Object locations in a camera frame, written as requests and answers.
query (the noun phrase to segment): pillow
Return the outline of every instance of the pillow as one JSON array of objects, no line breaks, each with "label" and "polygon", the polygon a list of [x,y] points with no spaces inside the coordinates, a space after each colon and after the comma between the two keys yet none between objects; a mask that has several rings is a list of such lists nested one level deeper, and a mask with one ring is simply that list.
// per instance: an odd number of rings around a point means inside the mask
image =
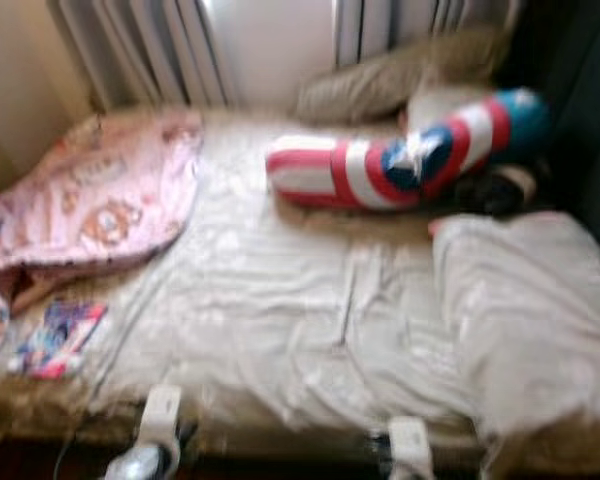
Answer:
[{"label": "pillow", "polygon": [[425,74],[444,81],[484,81],[502,63],[509,35],[479,27],[425,39],[310,81],[300,89],[296,115],[310,122],[358,122],[391,113]]},{"label": "pillow", "polygon": [[409,130],[424,130],[439,124],[453,112],[495,93],[488,84],[440,85],[419,88],[407,105]]},{"label": "pillow", "polygon": [[600,472],[600,247],[571,217],[442,221],[434,263],[491,478]]}]

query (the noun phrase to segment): mattress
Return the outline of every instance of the mattress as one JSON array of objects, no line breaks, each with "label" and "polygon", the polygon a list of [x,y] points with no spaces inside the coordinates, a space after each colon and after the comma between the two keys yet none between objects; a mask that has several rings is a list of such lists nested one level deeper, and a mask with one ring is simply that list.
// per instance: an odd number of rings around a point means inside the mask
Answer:
[{"label": "mattress", "polygon": [[199,422],[206,453],[362,459],[392,416],[416,415],[436,459],[476,459],[429,218],[285,204],[268,189],[264,156],[306,127],[273,114],[204,118],[201,188],[181,238],[142,268],[53,295],[109,305],[82,369],[60,381],[9,374],[52,297],[13,322],[0,437],[126,442],[149,389],[166,382],[183,388],[182,417]]}]

